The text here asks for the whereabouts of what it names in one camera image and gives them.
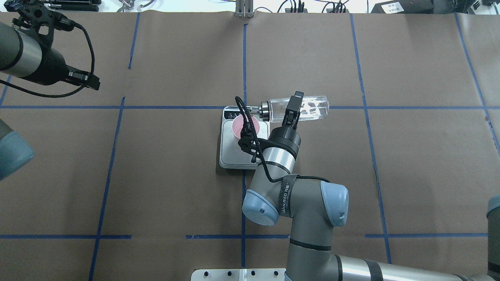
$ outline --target white scale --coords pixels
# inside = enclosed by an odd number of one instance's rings
[[[258,106],[247,106],[249,111],[257,112]],[[257,169],[259,159],[256,163],[252,163],[252,155],[242,151],[238,145],[239,138],[233,134],[233,119],[239,116],[240,110],[236,105],[226,106],[222,111],[222,126],[220,128],[220,153],[219,165],[226,169]],[[270,123],[262,121],[258,114],[253,115],[257,118],[260,125],[260,130],[257,137],[261,139],[268,139],[270,133]]]

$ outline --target pink cup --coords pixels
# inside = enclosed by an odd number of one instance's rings
[[[261,126],[259,125],[259,121],[255,117],[251,117],[251,120],[253,122],[253,126],[255,126],[255,132],[258,134],[259,129]],[[232,134],[237,137],[238,139],[241,138],[240,134],[243,129],[243,115],[238,115],[233,121],[232,121]]]

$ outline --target white label sticker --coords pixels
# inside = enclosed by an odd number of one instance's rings
[[[381,7],[386,14],[394,14],[405,11],[399,2],[385,4]]]

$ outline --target black cable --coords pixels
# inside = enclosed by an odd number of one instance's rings
[[[321,13],[323,13],[325,11],[325,9],[327,8],[328,4],[333,4],[333,8],[335,9],[335,3],[334,2],[328,2],[324,5],[323,9],[321,10]]]
[[[74,27],[76,27],[77,29],[83,31],[83,34],[85,34],[85,38],[87,39],[88,49],[90,50],[90,57],[91,57],[90,75],[88,76],[88,78],[90,78],[90,77],[92,77],[92,75],[94,75],[94,66],[95,66],[95,63],[96,63],[96,57],[94,56],[94,48],[92,47],[91,38],[90,38],[89,33],[87,32],[87,30],[81,24],[76,23],[74,21],[72,21],[72,23],[73,23]],[[38,92],[35,92],[35,91],[30,91],[28,89],[19,87],[17,85],[11,84],[11,83],[9,83],[7,81],[4,81],[4,80],[0,80],[0,84],[7,85],[7,86],[9,86],[11,88],[14,88],[16,90],[28,93],[28,94],[33,95],[33,96],[42,97],[42,98],[65,98],[65,97],[69,97],[71,95],[74,95],[74,94],[80,92],[83,88],[85,88],[85,86],[87,86],[88,83],[89,83],[89,79],[87,79],[83,83],[83,85],[81,85],[80,87],[78,87],[76,90],[71,91],[69,93],[65,93],[65,94],[43,94],[43,93],[38,93]]]
[[[264,159],[264,153],[262,152],[261,149],[261,144],[259,143],[259,139],[257,138],[257,131],[255,130],[254,122],[252,121],[252,116],[250,115],[250,112],[243,102],[243,100],[239,96],[235,96],[234,99],[236,100],[236,105],[239,108],[239,111],[241,112],[241,115],[243,115],[245,118],[243,118],[243,127],[245,128],[247,125],[247,122],[250,122],[250,128],[251,128],[251,135],[253,137],[253,141],[255,142],[256,146],[256,153],[257,156],[260,158],[262,161],[262,167],[264,168],[265,176],[267,177],[267,180],[270,181],[271,183],[277,183],[283,180],[283,176],[280,178],[272,178],[271,175],[269,174],[268,170],[268,165],[266,164],[266,160]],[[313,175],[298,175],[297,179],[307,179],[307,180],[320,180],[329,183],[330,181],[324,177],[320,176],[313,176]]]
[[[283,5],[284,5],[286,2],[288,2],[288,0],[284,0],[284,1],[283,1],[283,3],[281,3],[281,5],[279,6],[278,11],[277,11],[276,13],[279,13],[279,12],[280,12],[281,8],[283,7]]]
[[[342,1],[338,1],[337,6],[335,7],[335,10],[332,10],[332,13],[342,13],[342,9],[345,9],[346,6],[342,3]]]
[[[268,11],[269,11],[269,12],[271,12],[271,13],[273,12],[273,11],[271,11],[270,9],[266,8],[266,7],[258,7],[258,8],[256,8],[256,9],[255,9],[255,11],[257,11],[258,9],[266,9],[266,10],[268,10]]]
[[[151,5],[155,0],[149,0],[149,2],[146,5],[139,5],[139,8],[146,8],[147,6]]]

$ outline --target blue tape grid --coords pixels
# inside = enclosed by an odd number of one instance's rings
[[[98,235],[0,234],[0,239],[97,239]],[[132,239],[132,235],[101,235],[99,239]]]
[[[484,110],[484,113],[488,120],[490,120],[488,110],[500,110],[500,106],[486,106],[483,94],[481,92],[474,68],[472,66],[469,53],[467,50],[467,47],[464,42],[463,34],[462,34],[462,29],[460,26],[460,21],[455,14],[455,20],[457,23],[457,28],[459,31],[460,35],[460,40],[462,43],[462,47],[464,49],[464,54],[467,59],[467,62],[469,64],[469,68],[477,89],[477,93],[479,95],[479,98],[481,100],[482,106],[368,106],[367,101],[366,101],[366,95],[365,95],[365,87],[363,83],[363,77],[362,77],[362,71],[361,71],[361,63],[360,63],[360,57],[359,57],[359,50],[358,50],[358,44],[356,40],[356,31],[355,31],[355,25],[354,25],[354,18],[353,15],[350,15],[350,20],[351,20],[351,28],[352,28],[352,36],[353,36],[353,43],[354,43],[354,50],[356,54],[356,62],[357,62],[357,69],[358,69],[358,75],[359,75],[359,84],[362,92],[362,99],[363,99],[363,106],[330,106],[330,109],[332,110],[364,110],[365,112],[365,119],[366,119],[366,125],[367,125],[367,131],[368,131],[368,138],[370,142],[370,151],[372,155],[372,162],[373,162],[373,167],[375,170],[375,175],[377,179],[377,190],[379,192],[379,207],[380,207],[380,214],[381,214],[381,220],[382,220],[382,228],[383,228],[383,234],[366,234],[365,238],[368,239],[384,239],[385,241],[385,246],[386,246],[386,254],[387,254],[387,260],[389,263],[391,263],[391,254],[390,254],[390,248],[389,248],[389,241],[388,239],[397,239],[397,238],[480,238],[480,237],[487,237],[487,233],[408,233],[408,234],[388,234],[387,233],[387,227],[386,227],[386,222],[385,222],[385,215],[384,215],[384,206],[383,206],[383,201],[382,201],[382,193],[380,190],[380,182],[378,178],[378,169],[377,169],[377,161],[375,158],[375,149],[373,146],[373,139],[372,139],[372,134],[371,134],[371,127],[370,127],[370,120],[368,116],[368,110]],[[136,19],[136,24],[135,24],[135,31],[133,35],[133,40],[132,40],[132,46],[130,50],[130,61],[128,64],[128,68],[130,69],[132,67],[132,60],[133,60],[133,55],[134,55],[134,49],[135,49],[135,43],[136,43],[136,38],[137,38],[137,32],[139,28],[139,22],[140,22],[140,13],[137,14],[137,19]],[[247,25],[245,24],[243,26],[243,99],[246,102],[247,101]],[[108,196],[108,190],[109,190],[109,184],[111,181],[111,171],[113,168],[113,162],[114,162],[114,157],[115,157],[115,152],[116,152],[116,143],[118,139],[118,133],[120,129],[120,124],[121,124],[121,119],[122,119],[122,114],[124,109],[144,109],[144,110],[154,110],[154,109],[159,109],[159,110],[167,110],[167,109],[201,109],[201,110],[221,110],[224,108],[224,106],[176,106],[176,105],[154,105],[154,106],[148,106],[148,105],[125,105],[125,98],[122,99],[121,105],[116,106],[116,105],[87,105],[87,106],[78,106],[78,105],[61,105],[61,106],[52,106],[52,105],[2,105],[4,98],[7,94],[8,87],[5,86],[2,92],[2,95],[0,97],[0,109],[119,109],[119,116],[118,116],[118,122],[116,126],[116,132],[114,136],[114,142],[113,142],[113,148],[112,148],[112,153],[111,153],[111,160],[109,164],[109,170],[108,170],[108,177],[106,180],[106,186],[104,190],[104,196],[103,196],[103,202],[101,206],[101,214],[99,217],[99,224],[98,224],[98,229],[97,229],[97,234],[96,235],[58,235],[58,234],[2,234],[0,235],[0,239],[91,239],[95,240],[95,245],[94,245],[94,253],[92,256],[92,263],[91,263],[91,268],[90,268],[90,273],[89,273],[89,281],[93,279],[93,273],[95,270],[95,264],[97,260],[97,254],[98,254],[98,249],[99,249],[99,241],[100,240],[108,240],[108,239],[118,239],[118,240],[127,240],[127,239],[132,239],[131,235],[101,235],[102,233],[102,225],[103,225],[103,220],[104,220],[104,212],[106,208],[106,201],[107,201],[107,196]],[[493,125],[491,124],[490,121],[488,121],[490,131],[492,134],[492,138],[495,142],[495,146],[497,149],[498,154],[500,155],[500,150],[499,150],[499,144],[498,144],[498,139],[495,134],[495,130],[493,128]],[[246,192],[246,170],[243,170],[242,172],[242,200],[244,199]],[[289,234],[246,234],[246,225],[245,225],[245,216],[241,215],[241,234],[236,234],[236,235],[186,235],[185,239],[187,240],[201,240],[201,239],[240,239],[241,240],[241,266],[242,268],[246,267],[246,239],[288,239],[290,237]]]
[[[470,73],[472,74],[472,78],[474,79],[475,88],[477,89],[477,94],[479,95],[479,99],[481,100],[481,105],[482,105],[482,108],[484,110],[484,115],[486,115],[486,119],[488,121],[489,131],[491,132],[491,136],[493,137],[493,141],[494,141],[495,147],[496,147],[496,152],[500,156],[500,146],[499,146],[499,141],[497,139],[497,134],[495,133],[495,129],[493,129],[492,120],[491,120],[490,114],[488,113],[488,110],[486,108],[486,103],[485,103],[485,99],[483,97],[483,92],[481,91],[481,87],[479,86],[478,78],[476,77],[476,72],[474,71],[474,67],[472,66],[471,58],[469,57],[469,52],[467,51],[467,46],[466,46],[466,43],[464,41],[464,35],[462,33],[462,27],[460,26],[460,20],[459,20],[458,13],[455,13],[455,21],[456,21],[456,26],[458,28],[458,34],[460,35],[460,41],[462,43],[463,52],[465,54],[465,58],[467,59],[467,63],[469,65]]]
[[[101,233],[103,230],[104,213],[106,210],[106,202],[108,201],[108,191],[111,183],[111,172],[113,170],[113,163],[115,162],[115,154],[117,151],[118,134],[120,132],[120,125],[122,124],[122,115],[124,112],[125,97],[121,99],[120,112],[118,114],[118,121],[116,123],[116,130],[114,132],[113,148],[111,150],[111,160],[109,160],[109,168],[107,170],[106,186],[104,188],[104,196],[102,198],[102,205],[100,208],[99,224],[97,226],[97,235],[94,243],[94,252],[92,255],[92,263],[90,264],[90,272],[88,274],[88,281],[94,278],[94,269],[96,268],[97,253],[99,250],[99,241],[101,240]]]
[[[391,258],[391,248],[389,247],[389,237],[387,234],[386,214],[384,212],[384,202],[382,201],[382,190],[380,188],[379,170],[377,169],[377,159],[375,158],[375,148],[374,148],[374,141],[372,138],[372,128],[370,127],[370,117],[368,116],[368,105],[367,105],[367,98],[365,95],[365,84],[363,83],[363,76],[361,73],[360,53],[358,50],[358,42],[356,40],[356,29],[354,26],[354,17],[353,17],[352,13],[349,15],[350,15],[350,25],[351,25],[351,29],[352,29],[352,40],[354,42],[354,51],[356,54],[357,74],[359,76],[359,86],[361,87],[361,93],[362,93],[362,98],[363,98],[364,117],[366,119],[366,128],[368,130],[368,140],[369,140],[369,144],[370,144],[371,161],[373,164],[373,169],[375,170],[376,189],[378,191],[378,207],[380,209],[380,218],[382,221],[383,240],[385,242],[385,254],[387,257],[387,262],[389,264],[392,264],[393,261]]]
[[[389,238],[462,238],[488,237],[488,233],[402,233],[387,234]],[[383,234],[366,234],[365,238],[385,238]]]

